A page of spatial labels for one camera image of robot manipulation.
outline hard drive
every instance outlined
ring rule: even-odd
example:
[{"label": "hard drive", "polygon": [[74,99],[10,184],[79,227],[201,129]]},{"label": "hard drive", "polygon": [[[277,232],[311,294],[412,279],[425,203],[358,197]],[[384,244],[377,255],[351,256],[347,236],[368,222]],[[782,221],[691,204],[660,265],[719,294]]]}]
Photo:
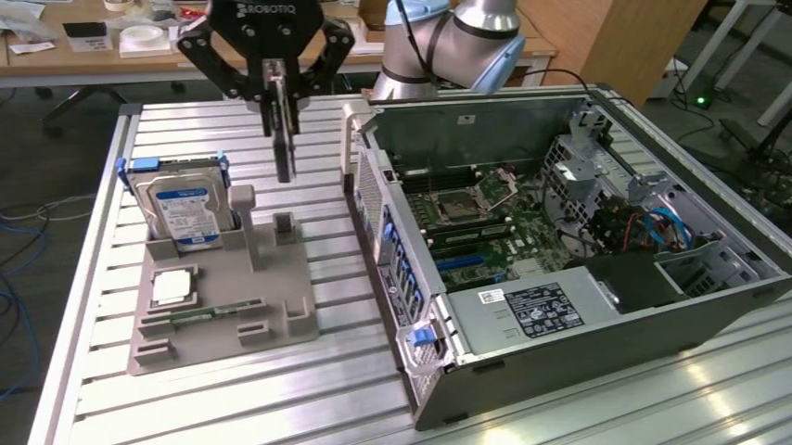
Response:
[{"label": "hard drive", "polygon": [[116,171],[148,224],[151,239],[173,238],[182,252],[219,247],[221,232],[239,227],[227,203],[227,158],[119,159]]}]

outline motherboard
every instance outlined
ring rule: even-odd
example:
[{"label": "motherboard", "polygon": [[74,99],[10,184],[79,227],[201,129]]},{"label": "motherboard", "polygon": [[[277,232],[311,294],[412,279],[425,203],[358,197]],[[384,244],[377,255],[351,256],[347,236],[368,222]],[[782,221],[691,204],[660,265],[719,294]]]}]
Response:
[{"label": "motherboard", "polygon": [[470,167],[405,185],[448,292],[559,271],[572,260],[536,202],[538,184],[513,166]]}]

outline wooden desk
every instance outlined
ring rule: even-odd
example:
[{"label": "wooden desk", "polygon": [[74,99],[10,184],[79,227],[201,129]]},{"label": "wooden desk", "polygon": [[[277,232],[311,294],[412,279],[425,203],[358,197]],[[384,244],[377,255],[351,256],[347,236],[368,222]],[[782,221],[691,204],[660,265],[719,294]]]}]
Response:
[{"label": "wooden desk", "polygon": [[[353,6],[337,3],[323,4],[326,14],[342,19],[357,20],[358,10]],[[194,68],[183,55],[120,58],[118,49],[90,53],[75,53],[68,42],[62,23],[100,21],[122,16],[104,9],[98,0],[75,0],[68,4],[47,4],[43,22],[59,33],[56,48],[34,54],[16,56],[8,54],[7,65],[0,62],[0,87],[11,86],[56,86],[100,83],[139,83],[154,81],[177,81],[203,79],[203,74]],[[556,55],[556,48],[541,37],[528,19],[522,18],[520,30],[528,37],[520,66],[541,69],[548,65],[549,58]],[[229,44],[213,35],[213,45],[229,63],[237,68],[245,67],[245,60],[230,48]],[[6,37],[8,45],[19,44],[14,35]],[[112,42],[118,48],[118,32]],[[299,63],[309,66],[319,54],[325,40],[319,34],[314,37]],[[374,72],[380,70],[381,55],[350,55],[339,72]],[[528,84],[538,84],[537,79],[526,78]]]}]

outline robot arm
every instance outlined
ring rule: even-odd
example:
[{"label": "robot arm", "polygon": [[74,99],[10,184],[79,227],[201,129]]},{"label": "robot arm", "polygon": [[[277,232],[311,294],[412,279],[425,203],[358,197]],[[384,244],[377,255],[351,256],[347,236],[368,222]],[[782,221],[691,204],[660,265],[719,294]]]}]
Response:
[{"label": "robot arm", "polygon": [[453,11],[448,0],[390,0],[382,72],[372,98],[436,95],[409,40],[400,2],[426,68],[458,85],[492,94],[506,83],[525,45],[514,0],[464,0]]},{"label": "robot arm", "polygon": [[[298,58],[318,30],[325,49],[307,70]],[[211,47],[221,34],[245,58],[247,74]],[[346,23],[326,19],[318,0],[210,0],[207,16],[182,33],[178,48],[229,97],[242,97],[262,115],[265,136],[273,136],[278,181],[295,176],[293,135],[299,134],[297,101],[327,86],[354,45]]]}]

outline barcode sticker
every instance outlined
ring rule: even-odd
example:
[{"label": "barcode sticker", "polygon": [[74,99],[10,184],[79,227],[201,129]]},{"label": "barcode sticker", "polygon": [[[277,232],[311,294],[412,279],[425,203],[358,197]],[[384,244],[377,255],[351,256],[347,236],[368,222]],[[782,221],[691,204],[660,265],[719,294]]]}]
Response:
[{"label": "barcode sticker", "polygon": [[490,304],[490,303],[494,303],[496,301],[505,300],[504,289],[492,289],[492,290],[485,290],[484,292],[480,292],[480,299],[481,299],[481,304]]}]

